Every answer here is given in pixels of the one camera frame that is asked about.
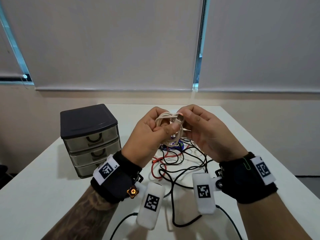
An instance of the white table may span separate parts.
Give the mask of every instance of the white table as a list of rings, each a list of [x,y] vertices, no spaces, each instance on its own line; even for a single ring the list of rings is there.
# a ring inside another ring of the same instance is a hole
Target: white table
[[[137,121],[152,105],[107,104],[119,122],[122,145],[127,141]],[[176,112],[178,105],[159,107]],[[271,153],[254,139],[238,122],[219,106],[203,106],[214,113],[231,130],[238,140],[256,155],[262,156],[277,181],[279,195],[294,217],[313,239],[320,239],[320,200],[290,173]],[[181,168],[194,165],[196,159],[187,157]],[[208,164],[211,176],[218,169],[216,162]],[[146,184],[154,180],[150,176],[150,165],[142,175]],[[184,185],[192,185],[191,174],[183,177]],[[8,185],[0,190],[0,239],[37,240],[74,205],[90,184],[90,178],[79,179],[72,166],[63,141],[59,138],[41,153],[30,165],[20,172]],[[198,215],[192,190],[175,186],[176,222],[185,223]],[[216,204],[231,216],[243,239],[247,239],[236,201],[222,192],[215,192]],[[127,199],[120,203],[104,235],[109,239],[120,220],[137,212],[141,199]],[[135,224],[135,217],[122,223],[114,239],[238,239],[227,217],[220,211],[200,218],[189,227],[176,228],[172,225],[171,199],[163,202],[158,222],[153,231],[147,231]]]

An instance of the drawer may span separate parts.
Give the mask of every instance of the drawer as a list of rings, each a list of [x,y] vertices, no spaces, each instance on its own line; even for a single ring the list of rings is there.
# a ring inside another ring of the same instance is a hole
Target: drawer
[[[118,138],[113,142],[85,152],[72,153],[70,154],[70,158],[74,166],[84,166],[100,161],[103,158],[108,157],[110,154],[114,154],[120,150],[120,139]]]
[[[104,158],[100,161],[97,161],[95,163],[92,163],[92,164],[89,164],[89,165],[86,165],[86,166],[82,166],[82,167],[74,167],[78,176],[81,178],[81,179],[84,179],[84,178],[87,178],[87,177],[91,177],[94,173],[94,170],[100,166],[102,163],[104,163],[106,161],[107,158]]]
[[[111,127],[100,133],[88,136],[82,136],[72,139],[63,140],[68,152],[74,153],[78,151],[88,150],[99,145],[103,145],[108,141],[112,141],[118,137],[118,126]]]

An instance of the roller blind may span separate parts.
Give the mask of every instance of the roller blind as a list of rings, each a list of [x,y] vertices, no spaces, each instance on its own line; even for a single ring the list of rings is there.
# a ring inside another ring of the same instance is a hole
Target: roller blind
[[[4,24],[0,22],[0,81],[2,78],[21,77],[23,72],[5,33]]]
[[[320,0],[211,0],[200,91],[320,92]]]
[[[202,0],[2,0],[38,90],[190,90]]]

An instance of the white cable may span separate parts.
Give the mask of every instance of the white cable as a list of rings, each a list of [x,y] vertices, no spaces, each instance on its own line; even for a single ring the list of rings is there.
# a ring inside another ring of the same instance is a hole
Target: white cable
[[[184,118],[181,113],[164,112],[164,113],[160,114],[158,118],[155,119],[155,125],[160,126],[161,121],[163,119],[170,119],[171,123],[176,122],[180,125],[180,130],[178,130],[178,132],[175,135],[173,135],[173,138],[163,142],[163,144],[166,145],[167,147],[174,147],[174,146],[178,145],[179,140],[181,139],[181,137],[183,135],[182,125],[184,122]]]

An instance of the plastic storage drawers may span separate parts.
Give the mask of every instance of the plastic storage drawers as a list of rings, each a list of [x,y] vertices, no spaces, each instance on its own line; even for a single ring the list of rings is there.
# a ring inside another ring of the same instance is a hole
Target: plastic storage drawers
[[[121,150],[118,121],[104,104],[62,111],[60,135],[80,178]]]

